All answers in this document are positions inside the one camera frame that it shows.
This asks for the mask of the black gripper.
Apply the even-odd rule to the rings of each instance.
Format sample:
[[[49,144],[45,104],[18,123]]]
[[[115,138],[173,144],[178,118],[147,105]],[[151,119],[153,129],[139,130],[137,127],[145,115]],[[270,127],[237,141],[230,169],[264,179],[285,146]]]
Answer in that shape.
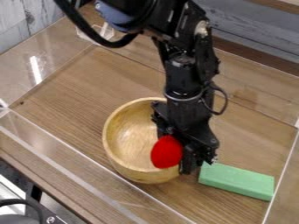
[[[190,175],[203,163],[211,165],[218,157],[221,141],[210,126],[211,117],[218,114],[213,106],[214,96],[209,95],[185,99],[170,97],[151,103],[158,136],[171,135],[183,145],[181,174]]]

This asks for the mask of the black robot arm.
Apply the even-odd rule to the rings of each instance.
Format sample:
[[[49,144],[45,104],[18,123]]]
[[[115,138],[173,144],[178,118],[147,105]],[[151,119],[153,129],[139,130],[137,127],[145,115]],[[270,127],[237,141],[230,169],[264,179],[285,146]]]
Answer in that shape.
[[[214,82],[221,60],[214,51],[211,21],[194,0],[97,0],[95,8],[125,36],[111,41],[91,27],[70,0],[54,0],[81,31],[102,46],[121,48],[141,35],[155,44],[166,72],[165,101],[154,101],[153,121],[158,143],[151,160],[158,168],[179,167],[190,174],[218,157],[221,141],[210,120],[225,110],[214,108]]]

